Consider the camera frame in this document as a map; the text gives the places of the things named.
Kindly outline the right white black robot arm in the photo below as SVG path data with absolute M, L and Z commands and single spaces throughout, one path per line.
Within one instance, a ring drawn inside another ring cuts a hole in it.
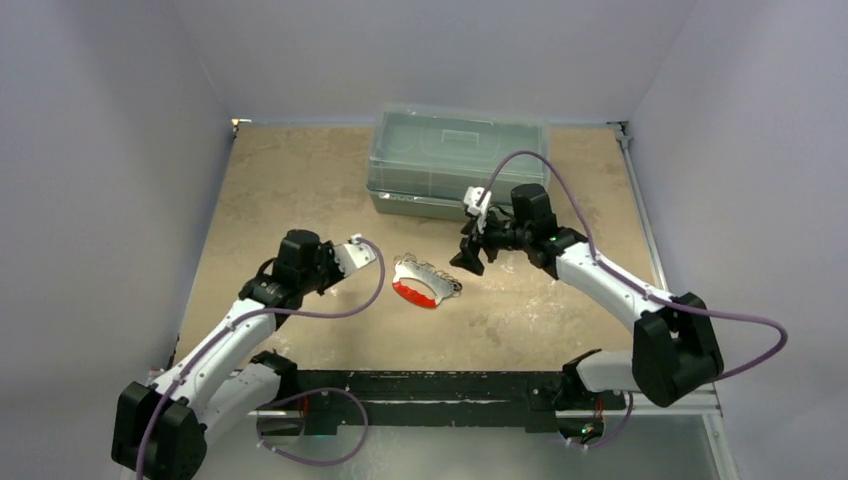
M 538 184 L 512 189 L 512 209 L 490 203 L 482 187 L 466 190 L 469 220 L 450 263 L 475 275 L 501 251 L 522 251 L 553 279 L 576 288 L 615 317 L 632 335 L 624 352 L 591 350 L 563 366 L 561 395 L 584 407 L 601 392 L 627 391 L 668 407 L 724 371 L 724 360 L 702 299 L 655 290 L 595 250 L 586 235 L 558 223 Z

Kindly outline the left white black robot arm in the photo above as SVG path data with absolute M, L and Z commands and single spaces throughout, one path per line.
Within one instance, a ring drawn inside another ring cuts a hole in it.
M 322 294 L 376 260 L 358 235 L 323 241 L 291 230 L 277 254 L 246 281 L 229 311 L 182 360 L 119 395 L 111 458 L 139 479 L 191 479 L 208 448 L 248 412 L 297 399 L 293 364 L 251 352 L 292 315 L 305 316 L 309 294 Z

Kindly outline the red handled metal key tool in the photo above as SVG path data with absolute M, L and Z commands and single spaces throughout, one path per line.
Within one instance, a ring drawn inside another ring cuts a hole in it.
M 417 307 L 436 309 L 445 300 L 459 297 L 463 291 L 458 279 L 412 254 L 396 256 L 393 265 L 393 291 Z

